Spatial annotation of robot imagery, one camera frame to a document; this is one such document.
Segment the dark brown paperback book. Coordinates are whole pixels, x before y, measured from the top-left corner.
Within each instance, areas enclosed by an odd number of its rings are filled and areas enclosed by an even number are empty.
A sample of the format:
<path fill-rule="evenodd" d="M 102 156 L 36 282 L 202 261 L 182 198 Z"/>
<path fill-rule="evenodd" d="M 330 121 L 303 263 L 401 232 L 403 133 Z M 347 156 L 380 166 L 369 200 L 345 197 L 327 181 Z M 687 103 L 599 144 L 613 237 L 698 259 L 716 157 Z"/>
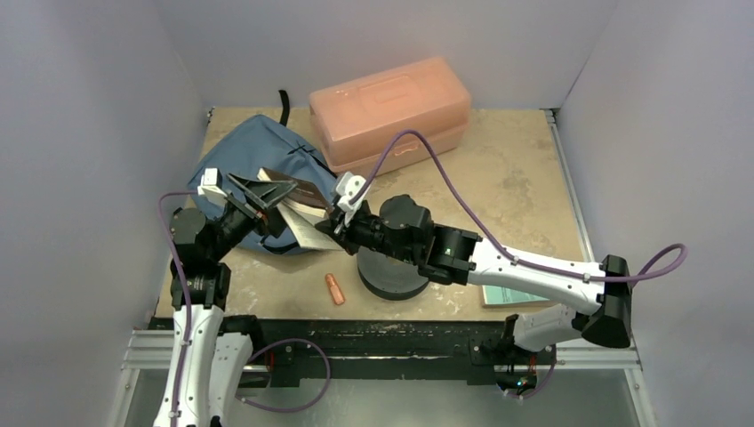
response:
<path fill-rule="evenodd" d="M 328 218 L 330 208 L 314 183 L 267 167 L 261 167 L 257 177 L 261 181 L 293 181 L 296 184 L 295 189 L 277 207 L 301 248 L 317 251 L 341 249 L 325 233 L 315 228 Z"/>

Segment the blue student backpack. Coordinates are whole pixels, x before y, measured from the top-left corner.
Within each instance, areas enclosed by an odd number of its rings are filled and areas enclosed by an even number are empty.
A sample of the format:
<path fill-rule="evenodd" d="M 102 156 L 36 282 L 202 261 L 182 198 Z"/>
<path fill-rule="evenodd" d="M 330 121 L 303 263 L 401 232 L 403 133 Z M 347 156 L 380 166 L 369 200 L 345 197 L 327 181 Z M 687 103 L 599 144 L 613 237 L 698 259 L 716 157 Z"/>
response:
<path fill-rule="evenodd" d="M 223 175 L 233 173 L 245 179 L 256 180 L 259 169 L 266 167 L 309 181 L 329 196 L 336 182 L 336 175 L 329 169 L 325 157 L 318 149 L 287 127 L 291 109 L 288 93 L 284 89 L 279 89 L 278 93 L 283 106 L 280 118 L 257 114 L 231 130 L 198 162 L 188 181 L 188 189 L 197 189 L 205 168 L 217 168 Z M 197 195 L 191 198 L 208 218 L 215 219 L 222 214 L 223 207 L 206 198 Z M 290 229 L 286 229 L 279 238 L 269 237 L 263 244 L 258 234 L 251 233 L 238 247 L 275 255 L 304 254 L 310 251 L 299 245 Z"/>

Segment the teal paperback book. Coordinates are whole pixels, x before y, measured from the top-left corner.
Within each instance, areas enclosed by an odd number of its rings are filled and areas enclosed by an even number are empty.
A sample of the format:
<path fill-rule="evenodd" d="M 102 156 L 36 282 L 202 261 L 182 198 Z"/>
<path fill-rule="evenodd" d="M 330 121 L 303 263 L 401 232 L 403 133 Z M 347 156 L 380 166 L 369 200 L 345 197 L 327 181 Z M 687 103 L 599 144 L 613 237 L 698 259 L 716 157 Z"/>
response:
<path fill-rule="evenodd" d="M 486 308 L 507 308 L 551 305 L 552 301 L 537 295 L 528 294 L 498 286 L 482 287 L 482 303 Z"/>

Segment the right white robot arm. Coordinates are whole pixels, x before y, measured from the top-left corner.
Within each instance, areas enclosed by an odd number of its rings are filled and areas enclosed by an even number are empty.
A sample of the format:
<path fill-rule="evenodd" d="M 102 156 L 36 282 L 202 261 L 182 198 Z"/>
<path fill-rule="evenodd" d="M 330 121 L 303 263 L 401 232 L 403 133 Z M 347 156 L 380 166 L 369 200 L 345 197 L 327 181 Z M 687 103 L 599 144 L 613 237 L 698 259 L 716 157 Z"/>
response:
<path fill-rule="evenodd" d="M 548 309 L 508 317 L 499 349 L 509 361 L 576 338 L 611 349 L 631 344 L 629 269 L 619 256 L 571 262 L 498 249 L 476 232 L 434 222 L 407 195 L 390 198 L 378 213 L 367 203 L 354 213 L 336 207 L 316 228 L 348 254 L 369 249 L 413 265 L 431 282 L 496 286 L 552 301 Z"/>

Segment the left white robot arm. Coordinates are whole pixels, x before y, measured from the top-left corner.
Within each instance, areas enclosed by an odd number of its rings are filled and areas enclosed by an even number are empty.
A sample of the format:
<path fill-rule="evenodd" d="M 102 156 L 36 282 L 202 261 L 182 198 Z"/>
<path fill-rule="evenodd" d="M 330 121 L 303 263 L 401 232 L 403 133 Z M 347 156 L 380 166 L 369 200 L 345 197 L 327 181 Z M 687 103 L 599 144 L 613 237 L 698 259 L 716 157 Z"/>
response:
<path fill-rule="evenodd" d="M 278 205 L 294 181 L 255 181 L 206 169 L 195 191 L 220 205 L 212 219 L 195 207 L 163 223 L 172 253 L 172 355 L 155 426 L 223 426 L 245 364 L 262 358 L 254 316 L 227 317 L 231 270 L 223 259 L 253 232 L 279 236 Z"/>

